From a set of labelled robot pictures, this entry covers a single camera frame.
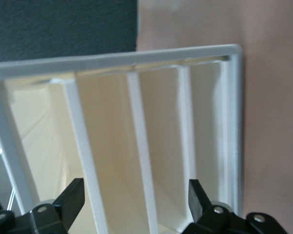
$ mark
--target storage organizer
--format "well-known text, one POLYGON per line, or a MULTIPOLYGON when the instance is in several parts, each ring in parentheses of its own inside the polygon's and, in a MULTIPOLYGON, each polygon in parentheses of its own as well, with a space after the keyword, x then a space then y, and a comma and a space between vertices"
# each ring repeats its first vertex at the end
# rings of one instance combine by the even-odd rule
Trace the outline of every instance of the storage organizer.
POLYGON ((84 177, 71 234, 175 234, 197 178, 241 214, 241 67, 237 45, 0 63, 0 147, 21 212, 84 177))

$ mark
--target metal bolt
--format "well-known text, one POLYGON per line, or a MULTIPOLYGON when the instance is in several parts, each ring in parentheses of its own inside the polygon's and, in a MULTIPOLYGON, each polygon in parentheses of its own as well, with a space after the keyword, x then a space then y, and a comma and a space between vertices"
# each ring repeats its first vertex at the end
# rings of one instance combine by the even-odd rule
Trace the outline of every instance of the metal bolt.
POLYGON ((257 221, 257 222, 260 222, 260 223, 264 223, 266 220, 265 220, 265 218, 262 216, 262 215, 260 215, 260 214, 255 214, 254 215, 254 219, 257 221))
POLYGON ((3 219, 4 217, 6 217, 6 214, 0 214, 0 219, 3 219))
POLYGON ((41 206, 38 208, 37 212, 38 213, 41 213, 41 212, 44 212, 47 208, 45 206, 41 206))
POLYGON ((217 214, 222 214, 224 212, 224 209, 219 206, 216 206, 214 207, 214 212, 217 214))

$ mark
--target brown surface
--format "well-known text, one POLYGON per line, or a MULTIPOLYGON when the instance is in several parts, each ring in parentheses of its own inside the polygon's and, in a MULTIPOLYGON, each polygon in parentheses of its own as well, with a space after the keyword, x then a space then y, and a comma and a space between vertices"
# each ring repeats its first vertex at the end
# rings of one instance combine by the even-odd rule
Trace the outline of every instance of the brown surface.
POLYGON ((293 234, 293 0, 140 0, 138 50, 238 43, 245 51, 244 214, 293 234))

